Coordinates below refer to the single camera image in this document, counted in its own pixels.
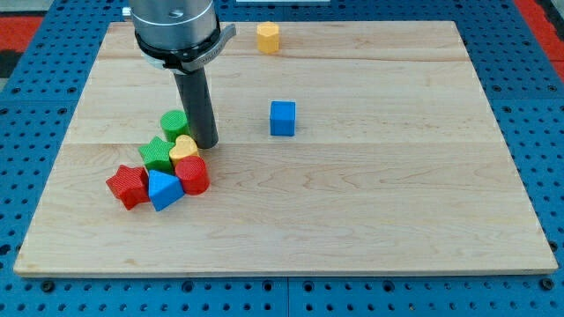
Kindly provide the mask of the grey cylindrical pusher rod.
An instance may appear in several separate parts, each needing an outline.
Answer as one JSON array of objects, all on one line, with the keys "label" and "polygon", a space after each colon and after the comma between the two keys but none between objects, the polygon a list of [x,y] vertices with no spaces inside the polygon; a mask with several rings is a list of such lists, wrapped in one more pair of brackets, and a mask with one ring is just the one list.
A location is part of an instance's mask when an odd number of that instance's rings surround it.
[{"label": "grey cylindrical pusher rod", "polygon": [[189,125],[199,149],[211,149],[219,141],[204,68],[174,76]]}]

